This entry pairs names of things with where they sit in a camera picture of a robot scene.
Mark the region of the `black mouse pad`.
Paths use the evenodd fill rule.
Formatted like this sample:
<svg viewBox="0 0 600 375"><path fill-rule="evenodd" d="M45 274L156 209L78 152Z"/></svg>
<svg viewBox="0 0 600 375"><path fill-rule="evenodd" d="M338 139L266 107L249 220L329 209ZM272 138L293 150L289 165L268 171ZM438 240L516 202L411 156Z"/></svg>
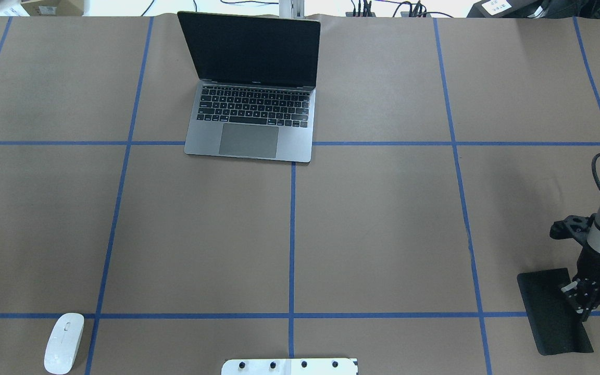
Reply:
<svg viewBox="0 0 600 375"><path fill-rule="evenodd" d="M528 271L516 280L541 356L594 352L580 314L561 291L570 282L567 268Z"/></svg>

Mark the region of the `grey laptop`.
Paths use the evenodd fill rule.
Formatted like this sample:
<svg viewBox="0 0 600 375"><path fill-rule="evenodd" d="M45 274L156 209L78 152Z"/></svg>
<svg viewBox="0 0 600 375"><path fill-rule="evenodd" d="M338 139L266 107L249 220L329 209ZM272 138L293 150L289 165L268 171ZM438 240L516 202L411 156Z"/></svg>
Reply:
<svg viewBox="0 0 600 375"><path fill-rule="evenodd" d="M177 14L197 72L184 151L309 163L321 23Z"/></svg>

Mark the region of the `white desk lamp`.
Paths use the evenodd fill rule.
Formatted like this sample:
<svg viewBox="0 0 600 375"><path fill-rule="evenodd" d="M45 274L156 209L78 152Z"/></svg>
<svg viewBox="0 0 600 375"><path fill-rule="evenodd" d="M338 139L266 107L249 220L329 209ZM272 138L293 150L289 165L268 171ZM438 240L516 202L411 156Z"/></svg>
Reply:
<svg viewBox="0 0 600 375"><path fill-rule="evenodd" d="M304 19L304 0L278 0L279 17L285 19Z"/></svg>

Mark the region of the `white computer mouse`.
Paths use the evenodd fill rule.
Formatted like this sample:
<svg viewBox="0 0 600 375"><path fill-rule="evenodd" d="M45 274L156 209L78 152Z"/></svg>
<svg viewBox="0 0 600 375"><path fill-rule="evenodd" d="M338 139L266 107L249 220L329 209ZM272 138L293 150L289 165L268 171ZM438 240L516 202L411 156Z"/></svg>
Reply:
<svg viewBox="0 0 600 375"><path fill-rule="evenodd" d="M44 354L44 368L48 373L67 374L73 368L84 328L82 314L70 312L58 318Z"/></svg>

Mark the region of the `black box with label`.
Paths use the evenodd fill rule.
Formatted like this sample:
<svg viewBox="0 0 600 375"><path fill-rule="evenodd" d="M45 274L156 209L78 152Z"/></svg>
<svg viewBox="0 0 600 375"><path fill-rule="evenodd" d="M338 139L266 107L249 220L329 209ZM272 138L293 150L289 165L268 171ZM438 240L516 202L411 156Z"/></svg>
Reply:
<svg viewBox="0 0 600 375"><path fill-rule="evenodd" d="M600 19L600 1L480 1L468 18Z"/></svg>

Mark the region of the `cardboard box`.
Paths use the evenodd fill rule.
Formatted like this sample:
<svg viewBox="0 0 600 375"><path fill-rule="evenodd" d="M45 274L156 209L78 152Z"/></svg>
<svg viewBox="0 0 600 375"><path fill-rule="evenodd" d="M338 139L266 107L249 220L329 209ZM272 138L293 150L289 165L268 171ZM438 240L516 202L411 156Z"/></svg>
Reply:
<svg viewBox="0 0 600 375"><path fill-rule="evenodd" d="M0 1L0 16L82 16L86 1Z"/></svg>

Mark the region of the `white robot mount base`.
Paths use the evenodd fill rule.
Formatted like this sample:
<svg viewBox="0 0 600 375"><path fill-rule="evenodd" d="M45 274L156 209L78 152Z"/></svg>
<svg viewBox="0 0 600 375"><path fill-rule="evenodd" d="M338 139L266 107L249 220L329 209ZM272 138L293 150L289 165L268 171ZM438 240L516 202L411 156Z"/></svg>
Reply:
<svg viewBox="0 0 600 375"><path fill-rule="evenodd" d="M358 374L357 359L266 358L227 360L221 374Z"/></svg>

